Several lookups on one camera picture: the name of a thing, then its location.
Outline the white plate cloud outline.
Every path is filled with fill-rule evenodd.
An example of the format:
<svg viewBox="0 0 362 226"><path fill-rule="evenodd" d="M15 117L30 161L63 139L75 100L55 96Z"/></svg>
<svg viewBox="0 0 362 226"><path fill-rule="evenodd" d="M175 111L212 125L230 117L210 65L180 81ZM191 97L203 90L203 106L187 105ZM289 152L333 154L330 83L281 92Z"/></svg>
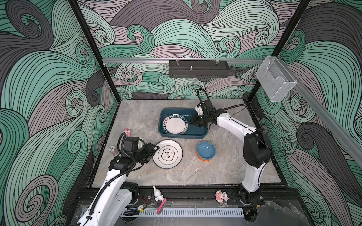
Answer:
<svg viewBox="0 0 362 226"><path fill-rule="evenodd" d="M181 146L173 140L163 140L157 144L159 149L153 156L154 163L162 169L176 167L183 158Z"/></svg>

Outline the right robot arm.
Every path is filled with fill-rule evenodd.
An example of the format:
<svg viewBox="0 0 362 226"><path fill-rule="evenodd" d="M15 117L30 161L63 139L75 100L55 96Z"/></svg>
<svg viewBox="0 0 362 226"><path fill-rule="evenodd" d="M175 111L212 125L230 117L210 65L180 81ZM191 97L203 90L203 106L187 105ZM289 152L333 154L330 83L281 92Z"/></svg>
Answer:
<svg viewBox="0 0 362 226"><path fill-rule="evenodd" d="M247 163L246 174L242 181L243 190L247 194L255 193L260 188L260 179L266 164L271 160L272 149L267 132L249 126L227 113L226 109L216 109L210 99L200 100L195 107L196 113L190 123L210 129L217 125L231 132L243 142L243 157Z"/></svg>

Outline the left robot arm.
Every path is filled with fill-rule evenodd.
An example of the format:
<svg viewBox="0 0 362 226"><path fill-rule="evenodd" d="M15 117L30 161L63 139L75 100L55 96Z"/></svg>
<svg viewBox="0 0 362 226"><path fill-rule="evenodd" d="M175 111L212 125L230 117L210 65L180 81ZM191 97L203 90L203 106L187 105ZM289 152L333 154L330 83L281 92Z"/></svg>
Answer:
<svg viewBox="0 0 362 226"><path fill-rule="evenodd" d="M138 186L126 182L130 172L140 169L160 149L145 143L139 137L127 137L122 133L116 150L119 155L110 162L106 178L87 211L77 221L78 226L113 226L126 207L137 202Z"/></svg>

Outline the white plate teal lettered rim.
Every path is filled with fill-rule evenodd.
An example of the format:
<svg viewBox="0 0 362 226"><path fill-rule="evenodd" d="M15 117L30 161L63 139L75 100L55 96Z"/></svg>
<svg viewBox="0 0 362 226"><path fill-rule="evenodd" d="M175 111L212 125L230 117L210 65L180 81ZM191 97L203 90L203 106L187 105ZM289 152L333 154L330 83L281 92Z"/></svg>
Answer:
<svg viewBox="0 0 362 226"><path fill-rule="evenodd" d="M167 115L162 121L162 127L166 134L183 135L187 132L189 122L181 114Z"/></svg>

